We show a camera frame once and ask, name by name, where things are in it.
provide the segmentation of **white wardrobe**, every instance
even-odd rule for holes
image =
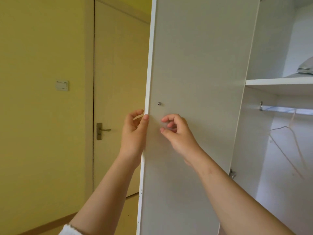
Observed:
[[[152,1],[137,234],[222,234],[159,131],[169,113],[271,213],[313,234],[313,77],[284,78],[312,56],[313,0]]]

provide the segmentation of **left hand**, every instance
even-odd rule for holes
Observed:
[[[123,130],[122,141],[119,151],[119,157],[130,159],[135,167],[138,167],[141,161],[141,154],[146,145],[146,134],[149,123],[149,115],[141,118],[135,117],[143,114],[144,110],[135,110],[126,116]]]

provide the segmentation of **white sleeve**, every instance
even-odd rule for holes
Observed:
[[[71,227],[70,225],[64,225],[62,231],[59,233],[59,235],[83,235],[80,232],[78,232],[75,228]]]

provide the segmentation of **hand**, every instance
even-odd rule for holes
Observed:
[[[168,122],[169,129],[161,128],[161,133],[170,141],[176,152],[181,154],[187,165],[192,166],[195,155],[203,152],[188,127],[185,118],[179,114],[166,115],[162,122]]]
[[[149,123],[149,115],[141,118],[135,117],[143,114],[144,110],[135,110],[126,116],[123,130],[119,157],[130,159],[135,167],[139,166],[141,154],[146,145],[146,134]]]

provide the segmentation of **door frame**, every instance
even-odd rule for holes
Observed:
[[[150,15],[119,0],[85,0],[85,201],[93,193],[95,1],[150,24]]]

